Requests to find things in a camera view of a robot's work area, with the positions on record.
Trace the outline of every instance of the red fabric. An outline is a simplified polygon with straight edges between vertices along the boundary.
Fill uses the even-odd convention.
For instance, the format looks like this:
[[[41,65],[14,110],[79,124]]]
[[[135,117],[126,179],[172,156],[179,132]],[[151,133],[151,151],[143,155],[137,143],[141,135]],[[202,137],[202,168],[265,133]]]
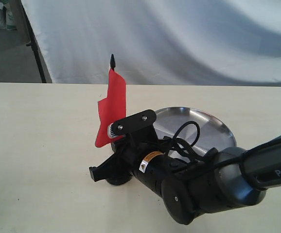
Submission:
[[[95,141],[96,147],[118,140],[120,137],[110,139],[107,131],[108,126],[126,117],[126,83],[123,77],[114,70],[109,71],[109,83],[107,97],[98,102],[98,114],[100,116],[100,129]]]

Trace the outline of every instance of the metal bowl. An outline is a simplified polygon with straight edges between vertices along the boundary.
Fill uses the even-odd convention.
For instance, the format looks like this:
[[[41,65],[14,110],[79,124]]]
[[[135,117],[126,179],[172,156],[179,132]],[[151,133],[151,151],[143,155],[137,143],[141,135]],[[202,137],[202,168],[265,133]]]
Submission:
[[[173,137],[178,128],[185,122],[194,120],[200,125],[200,138],[193,149],[199,155],[204,155],[215,147],[218,151],[236,146],[236,139],[230,129],[216,117],[201,110],[186,107],[170,107],[156,111],[157,120],[154,127],[159,138]],[[179,137],[192,143],[196,137],[196,127],[187,126]],[[179,157],[177,152],[170,153],[171,157]]]

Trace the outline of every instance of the warning label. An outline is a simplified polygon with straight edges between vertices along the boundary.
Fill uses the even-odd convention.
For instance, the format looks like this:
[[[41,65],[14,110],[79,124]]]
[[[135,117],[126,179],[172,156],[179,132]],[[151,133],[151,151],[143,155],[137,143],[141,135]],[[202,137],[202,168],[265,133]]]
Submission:
[[[158,155],[161,155],[162,153],[160,151],[154,151],[151,152],[150,154],[146,155],[145,158],[142,160],[142,162],[140,163],[140,168],[139,170],[143,173],[145,173],[146,171],[146,167],[148,165],[148,163],[155,158]]]

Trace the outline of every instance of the white backdrop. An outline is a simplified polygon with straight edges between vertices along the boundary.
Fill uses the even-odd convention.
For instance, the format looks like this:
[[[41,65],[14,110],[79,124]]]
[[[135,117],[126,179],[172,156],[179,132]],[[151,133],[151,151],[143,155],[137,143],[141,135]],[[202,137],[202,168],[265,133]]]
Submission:
[[[54,83],[281,85],[281,0],[22,0]]]

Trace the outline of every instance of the beige table surface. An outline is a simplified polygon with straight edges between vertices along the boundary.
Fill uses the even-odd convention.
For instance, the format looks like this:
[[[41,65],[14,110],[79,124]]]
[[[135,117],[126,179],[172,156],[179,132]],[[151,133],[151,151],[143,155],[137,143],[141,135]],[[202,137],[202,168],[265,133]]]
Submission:
[[[144,185],[94,183],[97,101],[106,85],[0,83],[0,233],[281,232],[281,188],[260,205],[179,225]],[[127,109],[187,106],[221,119],[249,149],[281,134],[281,87],[128,86]]]

